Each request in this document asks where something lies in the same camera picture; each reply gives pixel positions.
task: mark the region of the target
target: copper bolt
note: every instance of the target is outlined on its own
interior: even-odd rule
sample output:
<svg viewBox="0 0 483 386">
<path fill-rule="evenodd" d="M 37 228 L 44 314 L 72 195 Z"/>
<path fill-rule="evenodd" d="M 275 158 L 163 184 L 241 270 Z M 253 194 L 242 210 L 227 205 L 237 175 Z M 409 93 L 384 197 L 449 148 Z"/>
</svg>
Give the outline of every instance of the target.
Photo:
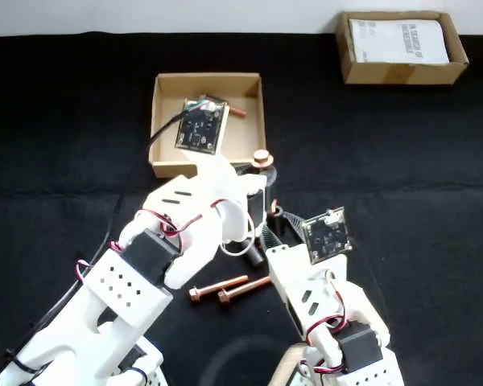
<svg viewBox="0 0 483 386">
<path fill-rule="evenodd" d="M 272 166 L 273 163 L 274 157 L 272 157 L 268 150 L 260 149 L 254 151 L 254 160 L 252 161 L 252 166 L 265 169 Z"/>
<path fill-rule="evenodd" d="M 219 283 L 211 284 L 204 288 L 193 287 L 189 290 L 190 299 L 192 299 L 192 302 L 199 302 L 200 297 L 204 295 L 210 294 L 212 292 L 217 292 L 218 290 L 222 290 L 224 288 L 231 287 L 233 285 L 247 283 L 248 281 L 249 281 L 249 277 L 247 275 L 243 275 L 243 276 L 235 277 L 233 279 L 220 281 Z"/>
<path fill-rule="evenodd" d="M 245 118 L 247 116 L 247 112 L 244 109 L 240 109 L 239 107 L 229 106 L 229 114 L 237 115 L 241 118 Z"/>
<path fill-rule="evenodd" d="M 245 292 L 251 291 L 255 288 L 261 287 L 262 285 L 268 284 L 270 282 L 271 282 L 270 276 L 265 276 L 256 281 L 252 281 L 250 283 L 240 285 L 239 287 L 236 287 L 235 289 L 232 289 L 230 291 L 226 291 L 225 289 L 222 289 L 222 291 L 218 293 L 218 298 L 220 299 L 220 303 L 227 304 L 231 301 L 231 298 L 244 294 Z"/>
</svg>

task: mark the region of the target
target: white robotic arm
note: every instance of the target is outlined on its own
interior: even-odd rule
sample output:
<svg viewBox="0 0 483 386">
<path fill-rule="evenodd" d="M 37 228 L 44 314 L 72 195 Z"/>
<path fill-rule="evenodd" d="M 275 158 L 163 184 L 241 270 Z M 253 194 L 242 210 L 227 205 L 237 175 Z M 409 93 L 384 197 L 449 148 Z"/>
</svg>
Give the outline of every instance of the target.
<svg viewBox="0 0 483 386">
<path fill-rule="evenodd" d="M 218 175 L 212 179 L 209 173 L 191 179 L 179 176 L 150 193 L 123 229 L 117 251 L 110 248 L 103 254 L 68 304 L 16 354 L 15 362 L 0 373 L 0 386 L 26 383 L 33 378 L 29 369 L 48 363 L 35 379 L 36 386 L 143 386 L 145 377 L 166 386 L 159 368 L 162 356 L 142 335 L 172 295 L 137 272 L 124 260 L 122 250 L 128 253 L 131 243 L 146 230 L 174 244 L 180 256 L 165 270 L 164 284 L 178 289 L 214 258 L 219 245 L 255 237 L 254 224 L 247 230 L 246 195 L 254 189 L 251 185 L 264 187 L 266 178 L 237 176 L 221 155 L 211 158 L 221 166 L 223 179 Z M 107 328 L 99 328 L 97 320 L 108 307 L 117 317 Z M 122 359 L 143 344 L 152 349 L 142 349 L 135 370 L 118 374 Z"/>
<path fill-rule="evenodd" d="M 308 344 L 287 385 L 404 385 L 395 355 L 386 348 L 388 328 L 363 289 L 347 281 L 345 255 L 313 265 L 306 244 L 280 245 L 266 255 L 272 282 Z M 358 328 L 351 332 L 351 325 Z M 344 346 L 342 335 L 350 340 Z M 360 363 L 349 366 L 354 356 Z"/>
</svg>

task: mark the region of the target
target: black fabric surface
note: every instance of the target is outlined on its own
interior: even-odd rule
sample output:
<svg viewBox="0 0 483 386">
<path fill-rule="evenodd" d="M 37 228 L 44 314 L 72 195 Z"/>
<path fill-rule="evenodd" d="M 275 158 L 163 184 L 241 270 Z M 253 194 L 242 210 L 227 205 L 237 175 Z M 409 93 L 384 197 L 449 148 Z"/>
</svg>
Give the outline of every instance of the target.
<svg viewBox="0 0 483 386">
<path fill-rule="evenodd" d="M 332 35 L 0 38 L 0 351 L 100 242 L 148 138 L 155 76 L 260 72 L 280 202 L 304 217 L 345 205 L 349 276 L 406 383 L 483 385 L 483 37 L 463 43 L 454 87 L 414 88 L 343 85 Z M 148 165 L 133 180 L 115 234 L 160 184 Z M 192 284 L 242 273 L 263 275 L 217 256 L 147 333 L 175 386 L 266 384 L 298 341 L 272 287 L 190 304 Z"/>
</svg>

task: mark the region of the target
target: bolt head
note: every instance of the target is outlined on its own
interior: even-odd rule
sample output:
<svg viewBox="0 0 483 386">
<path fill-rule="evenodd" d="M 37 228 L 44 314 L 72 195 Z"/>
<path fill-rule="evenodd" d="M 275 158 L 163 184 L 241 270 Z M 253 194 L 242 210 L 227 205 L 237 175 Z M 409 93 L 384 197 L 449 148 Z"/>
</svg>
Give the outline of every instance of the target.
<svg viewBox="0 0 483 386">
<path fill-rule="evenodd" d="M 196 287 L 193 287 L 189 290 L 190 293 L 190 299 L 192 299 L 192 302 L 198 302 L 200 300 L 200 292 L 197 290 Z"/>
<path fill-rule="evenodd" d="M 220 303 L 222 304 L 227 304 L 230 302 L 229 295 L 227 294 L 227 291 L 225 291 L 225 289 L 218 293 L 218 299 L 220 299 Z"/>
<path fill-rule="evenodd" d="M 272 166 L 273 163 L 274 157 L 270 155 L 268 150 L 259 149 L 254 151 L 254 160 L 252 161 L 252 166 L 264 169 Z"/>
</svg>

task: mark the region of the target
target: screw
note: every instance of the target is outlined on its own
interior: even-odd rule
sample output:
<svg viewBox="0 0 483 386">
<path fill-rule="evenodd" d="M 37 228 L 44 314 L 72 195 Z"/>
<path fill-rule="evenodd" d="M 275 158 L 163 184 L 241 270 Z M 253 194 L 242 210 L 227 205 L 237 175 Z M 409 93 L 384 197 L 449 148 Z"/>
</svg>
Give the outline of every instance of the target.
<svg viewBox="0 0 483 386">
<path fill-rule="evenodd" d="M 192 302 L 199 302 L 200 298 L 204 295 L 210 294 L 212 292 L 216 292 L 218 290 L 222 290 L 232 285 L 246 283 L 248 281 L 249 281 L 249 277 L 247 275 L 243 275 L 243 276 L 235 277 L 233 279 L 220 281 L 219 283 L 211 284 L 204 288 L 193 287 L 189 290 L 190 299 L 192 299 Z"/>
<path fill-rule="evenodd" d="M 218 298 L 220 299 L 220 303 L 227 304 L 231 301 L 231 298 L 234 298 L 235 296 L 238 296 L 240 294 L 244 294 L 245 292 L 251 291 L 254 288 L 261 287 L 262 285 L 268 284 L 270 282 L 270 276 L 265 276 L 256 281 L 240 285 L 239 287 L 236 287 L 235 289 L 232 289 L 230 291 L 222 289 L 222 291 L 218 293 Z"/>
</svg>

